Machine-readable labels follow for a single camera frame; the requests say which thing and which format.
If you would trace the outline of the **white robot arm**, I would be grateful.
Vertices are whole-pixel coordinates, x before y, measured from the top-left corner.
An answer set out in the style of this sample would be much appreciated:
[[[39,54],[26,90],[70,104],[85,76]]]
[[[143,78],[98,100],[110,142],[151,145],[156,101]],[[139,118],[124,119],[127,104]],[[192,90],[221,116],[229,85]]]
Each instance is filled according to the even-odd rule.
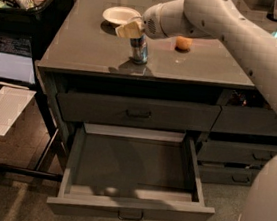
[[[119,37],[217,38],[277,114],[277,39],[247,20],[232,0],[174,0],[116,28]],[[239,221],[277,221],[277,155],[261,169]]]

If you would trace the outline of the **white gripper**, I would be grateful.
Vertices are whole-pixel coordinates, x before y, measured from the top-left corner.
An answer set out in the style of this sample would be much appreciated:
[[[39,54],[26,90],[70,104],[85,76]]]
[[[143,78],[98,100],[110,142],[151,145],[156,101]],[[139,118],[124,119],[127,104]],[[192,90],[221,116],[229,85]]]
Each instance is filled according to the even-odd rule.
[[[159,3],[142,14],[142,24],[136,20],[115,28],[119,38],[138,39],[144,33],[151,39],[184,38],[205,39],[208,34],[195,28],[184,14],[184,0]]]

